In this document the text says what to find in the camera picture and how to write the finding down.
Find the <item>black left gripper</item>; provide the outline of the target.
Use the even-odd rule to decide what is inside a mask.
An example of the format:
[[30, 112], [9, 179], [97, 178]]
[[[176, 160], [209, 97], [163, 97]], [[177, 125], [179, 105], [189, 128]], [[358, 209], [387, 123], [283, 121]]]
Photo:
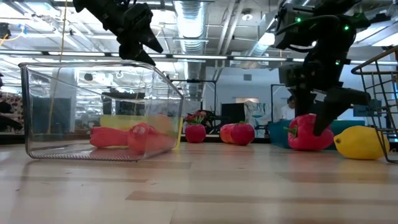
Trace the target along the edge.
[[152, 58], [144, 51], [143, 46], [162, 53], [163, 48], [153, 33], [149, 24], [136, 24], [137, 41], [127, 36], [124, 30], [124, 13], [136, 4], [136, 0], [130, 4], [130, 0], [73, 0], [77, 12], [87, 9], [97, 20], [104, 30], [110, 30], [120, 43], [119, 56], [123, 60], [134, 60], [138, 62], [155, 65]]

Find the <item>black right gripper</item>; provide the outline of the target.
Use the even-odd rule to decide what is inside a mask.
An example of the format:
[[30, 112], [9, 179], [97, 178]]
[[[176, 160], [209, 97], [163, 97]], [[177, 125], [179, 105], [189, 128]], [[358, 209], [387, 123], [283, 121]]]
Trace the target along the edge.
[[[318, 39], [316, 46], [307, 54], [303, 71], [311, 89], [327, 91], [340, 84], [340, 75], [348, 61], [348, 50], [353, 43], [351, 37]], [[291, 89], [295, 101], [295, 116], [309, 114], [317, 96], [310, 90]], [[313, 134], [320, 136], [329, 125], [351, 105], [368, 105], [369, 93], [328, 93], [316, 112]]]

